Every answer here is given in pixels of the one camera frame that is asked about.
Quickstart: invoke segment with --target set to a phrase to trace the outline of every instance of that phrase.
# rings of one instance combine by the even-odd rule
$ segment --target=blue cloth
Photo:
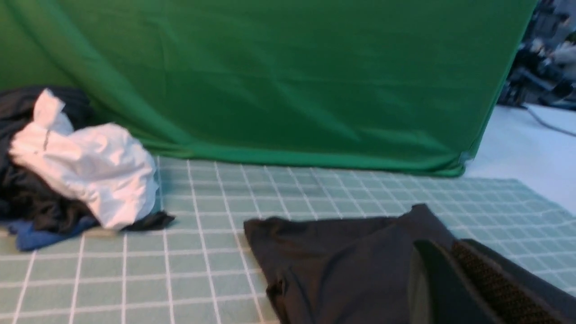
[[[73,238],[83,231],[98,225],[98,222],[94,217],[84,216],[76,227],[67,234],[35,231],[32,222],[24,220],[4,220],[0,221],[0,225],[6,227],[10,234],[16,235],[16,248],[18,251],[32,251]]]

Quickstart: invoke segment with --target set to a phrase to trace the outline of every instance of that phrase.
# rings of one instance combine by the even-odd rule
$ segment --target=black cloth
[[[474,240],[414,244],[411,324],[575,323],[576,299]]]
[[[405,324],[413,243],[455,238],[426,205],[398,218],[248,220],[244,232],[282,324]]]
[[[135,221],[132,225],[124,227],[123,230],[129,232],[159,231],[166,228],[174,219],[176,219],[174,216],[161,210],[148,214],[146,217]]]
[[[82,216],[91,215],[90,210],[56,193],[34,172],[13,164],[8,154],[13,136],[32,121],[34,104],[45,88],[66,103],[63,112],[74,129],[85,127],[94,113],[79,89],[30,86],[0,92],[0,218],[22,218],[31,220],[37,231],[68,233]]]

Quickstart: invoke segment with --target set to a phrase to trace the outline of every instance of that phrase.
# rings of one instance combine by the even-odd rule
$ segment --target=green grid mat
[[[576,218],[516,180],[261,167],[159,158],[166,231],[81,238],[19,254],[0,238],[0,324],[278,323],[242,234],[252,217],[397,216],[425,202],[576,295]]]

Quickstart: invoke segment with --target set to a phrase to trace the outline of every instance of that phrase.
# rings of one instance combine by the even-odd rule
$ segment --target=green backdrop
[[[0,89],[162,155],[455,176],[536,0],[1,0]]]

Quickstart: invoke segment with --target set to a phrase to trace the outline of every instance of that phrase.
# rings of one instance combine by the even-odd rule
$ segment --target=white floor
[[[576,133],[576,112],[531,107],[546,122]],[[576,137],[545,128],[527,111],[495,108],[464,176],[516,178],[576,215]]]

